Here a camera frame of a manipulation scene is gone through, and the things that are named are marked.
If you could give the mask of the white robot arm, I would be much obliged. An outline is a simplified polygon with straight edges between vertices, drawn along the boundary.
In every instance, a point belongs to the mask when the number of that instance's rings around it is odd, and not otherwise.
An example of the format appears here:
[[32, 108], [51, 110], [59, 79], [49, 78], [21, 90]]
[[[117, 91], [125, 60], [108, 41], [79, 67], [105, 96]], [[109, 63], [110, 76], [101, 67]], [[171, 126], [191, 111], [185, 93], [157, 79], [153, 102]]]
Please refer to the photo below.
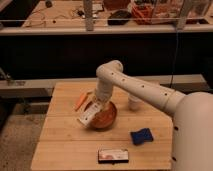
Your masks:
[[171, 171], [213, 171], [213, 94], [184, 94], [130, 77], [118, 60], [100, 65], [96, 75], [98, 101], [107, 102], [117, 86], [172, 118]]

